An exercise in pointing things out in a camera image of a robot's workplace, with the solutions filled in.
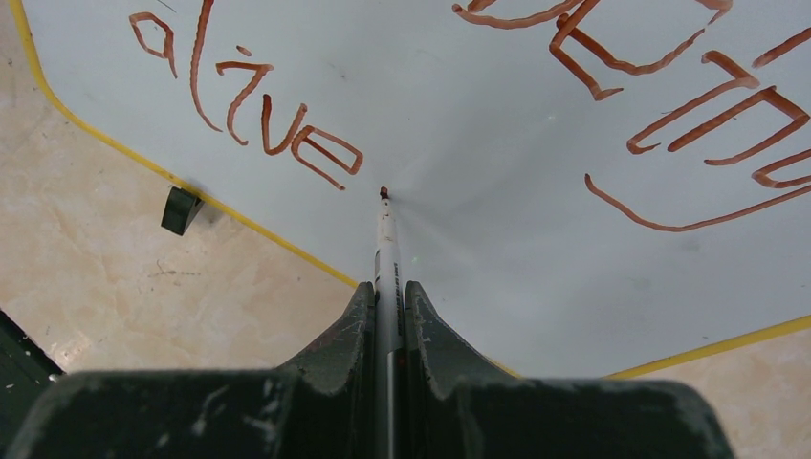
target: black plastic clip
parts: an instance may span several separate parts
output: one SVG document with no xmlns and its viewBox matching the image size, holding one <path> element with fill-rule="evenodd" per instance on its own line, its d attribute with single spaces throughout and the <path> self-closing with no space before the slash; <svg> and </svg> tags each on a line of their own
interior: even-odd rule
<svg viewBox="0 0 811 459">
<path fill-rule="evenodd" d="M 182 188 L 173 186 L 169 191 L 169 197 L 166 199 L 164 219 L 161 221 L 161 226 L 182 236 L 203 204 L 203 200 L 199 197 Z"/>
</svg>

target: marble floor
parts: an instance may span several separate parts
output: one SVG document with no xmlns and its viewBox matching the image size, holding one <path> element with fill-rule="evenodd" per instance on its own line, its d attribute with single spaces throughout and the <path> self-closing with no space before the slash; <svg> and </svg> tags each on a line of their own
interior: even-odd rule
<svg viewBox="0 0 811 459">
<path fill-rule="evenodd" d="M 67 372 L 277 365 L 353 288 L 213 208 L 160 228 L 171 184 L 66 120 L 0 7 L 0 309 Z M 811 330 L 646 375 L 696 387 L 740 457 L 811 457 Z"/>
</svg>

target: beige tile floor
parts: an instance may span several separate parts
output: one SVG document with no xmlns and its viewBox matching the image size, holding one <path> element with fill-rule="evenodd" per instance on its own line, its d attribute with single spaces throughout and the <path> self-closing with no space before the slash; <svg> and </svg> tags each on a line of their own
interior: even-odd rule
<svg viewBox="0 0 811 459">
<path fill-rule="evenodd" d="M 160 228 L 170 184 L 72 125 L 0 8 L 0 308 L 68 372 L 267 367 L 353 289 L 204 208 Z M 693 385 L 740 457 L 811 457 L 811 331 L 647 377 Z"/>
</svg>

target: yellow edge tape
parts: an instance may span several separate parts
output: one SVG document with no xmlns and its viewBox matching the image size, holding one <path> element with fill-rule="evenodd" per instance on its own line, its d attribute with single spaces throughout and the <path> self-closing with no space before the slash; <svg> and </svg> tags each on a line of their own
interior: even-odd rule
<svg viewBox="0 0 811 459">
<path fill-rule="evenodd" d="M 65 116 L 65 118 L 67 118 L 68 120 L 73 121 L 78 127 L 84 129 L 85 131 L 87 131 L 93 137 L 95 137 L 95 138 L 99 139 L 100 141 L 102 141 L 104 143 L 107 143 L 108 145 L 112 146 L 113 148 L 119 150 L 121 153 L 123 153 L 123 154 L 127 155 L 128 157 L 132 158 L 137 163 L 142 164 L 142 165 L 146 166 L 147 168 L 149 168 L 150 170 L 153 170 L 153 171 L 157 172 L 159 175 L 166 178 L 167 180 L 169 180 L 173 184 L 175 184 L 177 186 L 180 186 L 180 187 L 182 187 L 182 188 L 196 194 L 197 196 L 200 196 L 200 198 L 202 198 L 203 201 L 206 201 L 206 204 L 209 204 L 211 206 L 214 206 L 215 208 L 220 209 L 221 211 L 223 211 L 226 214 L 230 215 L 234 219 L 242 222 L 243 224 L 245 224 L 247 227 L 251 228 L 252 230 L 258 232 L 259 234 L 262 234 L 263 236 L 267 237 L 268 239 L 274 241 L 276 244 L 284 247 L 288 251 L 291 251 L 291 252 L 295 253 L 296 255 L 300 256 L 301 258 L 304 258 L 305 260 L 309 261 L 310 263 L 316 265 L 317 267 L 319 267 L 322 270 L 326 271 L 327 273 L 331 274 L 333 277 L 335 277 L 337 280 L 343 282 L 344 284 L 347 284 L 347 285 L 349 285 L 351 287 L 356 287 L 358 285 L 358 282 L 352 280 L 348 275 L 339 272 L 335 268 L 327 265 L 323 261 L 318 260 L 317 258 L 315 258 L 311 254 L 307 253 L 306 251 L 303 251 L 302 249 L 299 249 L 298 247 L 294 246 L 290 242 L 287 242 L 286 240 L 279 237 L 278 235 L 273 234 L 272 232 L 262 228 L 256 222 L 251 220 L 250 218 L 246 217 L 245 215 L 240 214 L 239 212 L 237 212 L 236 210 L 234 210 L 232 208 L 229 208 L 228 206 L 221 203 L 220 201 L 217 201 L 216 199 L 214 199 L 210 195 L 208 195 L 205 192 L 201 191 L 196 186 L 193 186 L 192 184 L 188 184 L 188 183 L 184 182 L 180 178 L 176 177 L 174 174 L 170 173 L 169 171 L 167 171 L 165 169 L 162 169 L 157 164 L 152 163 L 147 158 L 144 158 L 143 156 L 140 156 L 138 153 L 136 153 L 135 151 L 127 148 L 126 146 L 122 145 L 121 143 L 116 142 L 115 140 L 108 137 L 103 132 L 98 131 L 95 127 L 91 126 L 90 124 L 87 124 L 83 120 L 80 120 L 76 115 L 71 113 L 71 111 L 68 110 L 68 107 L 66 107 L 64 104 L 62 104 L 62 102 L 59 100 L 59 98 L 56 97 L 56 94 L 54 94 L 54 91 L 51 89 L 51 86 L 48 85 L 48 81 L 46 81 L 45 75 L 42 73 L 42 67 L 39 64 L 39 57 L 36 55 L 36 48 L 33 45 L 33 37 L 32 37 L 32 34 L 31 34 L 31 28 L 28 25 L 28 18 L 26 18 L 25 10 L 23 9 L 23 6 L 22 6 L 22 1 L 21 0 L 9 0 L 9 4 L 11 6 L 11 13 L 14 15 L 14 21 L 17 24 L 17 31 L 19 32 L 20 39 L 23 42 L 23 48 L 25 49 L 26 58 L 28 59 L 29 66 L 31 67 L 31 72 L 33 74 L 33 79 L 36 81 L 36 84 L 39 85 L 39 88 L 45 94 L 45 98 L 47 98 L 48 101 L 50 103 L 52 103 L 54 105 L 54 107 L 56 107 L 56 109 L 59 110 L 59 112 L 62 113 L 62 115 Z"/>
<path fill-rule="evenodd" d="M 230 215 L 234 219 L 239 222 L 242 222 L 244 225 L 249 227 L 250 229 L 262 234 L 263 236 L 267 237 L 268 239 L 274 241 L 276 244 L 284 247 L 288 251 L 295 253 L 296 255 L 304 258 L 305 260 L 309 261 L 310 263 L 316 265 L 318 268 L 324 270 L 325 272 L 331 274 L 337 280 L 347 284 L 351 287 L 355 287 L 358 285 L 358 282 L 352 280 L 346 274 L 343 274 L 332 268 L 331 266 L 327 265 L 326 263 L 318 260 L 311 254 L 299 249 L 298 247 L 294 246 L 293 244 L 287 242 L 283 238 L 273 234 L 272 232 L 264 229 L 263 227 L 259 226 L 256 222 L 251 220 L 250 218 L 240 214 L 239 212 L 229 208 L 225 204 L 217 201 L 216 199 L 212 198 L 211 196 L 207 195 L 206 193 L 202 192 L 197 187 L 193 186 L 192 184 L 188 184 L 183 180 L 179 179 L 175 175 L 171 174 L 165 169 L 160 168 L 157 164 L 152 163 L 148 159 L 140 156 L 135 151 L 127 148 L 126 146 L 116 142 L 115 140 L 108 137 L 106 134 L 98 131 L 95 127 L 87 124 L 86 122 L 80 120 L 76 115 L 71 113 L 68 108 L 62 104 L 59 98 L 56 97 L 54 91 L 51 89 L 51 86 L 48 85 L 48 81 L 45 80 L 45 75 L 42 73 L 42 67 L 39 64 L 39 57 L 36 55 L 36 48 L 33 45 L 33 37 L 31 35 L 31 28 L 28 25 L 28 19 L 26 18 L 25 10 L 23 9 L 22 0 L 9 0 L 9 6 L 11 7 L 11 13 L 14 15 L 14 21 L 17 24 L 17 31 L 20 34 L 20 40 L 23 42 L 23 48 L 25 49 L 26 58 L 28 59 L 29 66 L 31 66 L 31 72 L 33 74 L 33 79 L 36 81 L 36 84 L 39 85 L 39 88 L 42 90 L 43 94 L 45 94 L 45 98 L 56 107 L 62 115 L 65 116 L 68 120 L 73 121 L 78 127 L 87 131 L 93 137 L 99 139 L 100 141 L 107 143 L 108 145 L 112 146 L 113 148 L 119 150 L 121 153 L 127 155 L 128 157 L 135 160 L 137 163 L 142 164 L 149 168 L 150 170 L 157 172 L 162 177 L 166 178 L 173 184 L 180 186 L 184 189 L 191 191 L 194 194 L 200 196 L 207 204 L 214 206 L 215 208 L 220 209 L 221 211 L 225 212 L 226 214 Z M 650 373 L 651 371 L 661 370 L 663 368 L 667 368 L 669 366 L 678 365 L 679 363 L 684 363 L 686 361 L 694 361 L 696 359 L 701 359 L 703 357 L 711 356 L 714 354 L 718 354 L 724 351 L 729 351 L 741 346 L 745 346 L 748 344 L 753 344 L 758 341 L 763 341 L 765 339 L 781 337 L 783 335 L 788 335 L 789 333 L 797 332 L 799 330 L 804 330 L 806 328 L 811 328 L 811 316 L 800 317 L 795 320 L 790 320 L 788 322 L 784 322 L 778 325 L 774 325 L 769 328 L 764 328 L 763 330 L 758 330 L 753 333 L 749 333 L 746 335 L 741 335 L 736 338 L 727 339 L 724 341 L 717 342 L 715 344 L 710 344 L 709 346 L 699 347 L 698 349 L 693 349 L 691 351 L 677 354 L 672 357 L 668 357 L 666 359 L 661 359 L 659 361 L 652 361 L 651 363 L 646 363 L 644 365 L 640 365 L 634 368 L 630 368 L 625 371 L 621 371 L 619 373 L 614 373 L 613 375 L 608 375 L 606 378 L 608 379 L 625 379 L 625 378 L 633 378 L 636 376 L 644 375 L 645 373 Z M 501 368 L 502 370 L 506 371 L 507 373 L 513 376 L 519 376 L 515 371 L 511 370 L 510 368 L 504 366 L 503 364 L 491 360 L 496 366 Z"/>
<path fill-rule="evenodd" d="M 651 371 L 661 370 L 669 366 L 678 365 L 679 363 L 694 361 L 707 356 L 720 354 L 725 351 L 731 351 L 733 349 L 737 349 L 738 347 L 755 344 L 756 342 L 766 339 L 782 337 L 783 335 L 798 332 L 806 328 L 811 328 L 811 316 L 795 318 L 794 320 L 779 323 L 769 328 L 757 330 L 756 332 L 747 333 L 746 335 L 741 335 L 735 338 L 725 339 L 715 344 L 699 347 L 698 349 L 677 354 L 673 357 L 667 357 L 665 359 L 661 359 L 660 361 L 652 361 L 651 363 L 646 363 L 635 368 L 614 373 L 613 375 L 608 375 L 606 378 L 611 380 L 634 378 L 644 375 L 645 373 L 650 373 Z"/>
</svg>

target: whiteboard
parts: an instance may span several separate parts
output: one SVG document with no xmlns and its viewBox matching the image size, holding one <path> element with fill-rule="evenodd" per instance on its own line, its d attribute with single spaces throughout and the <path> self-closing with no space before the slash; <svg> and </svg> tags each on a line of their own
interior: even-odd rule
<svg viewBox="0 0 811 459">
<path fill-rule="evenodd" d="M 524 375 L 811 314 L 807 1 L 22 4 L 73 114 L 352 279 L 388 186 L 405 278 Z"/>
</svg>

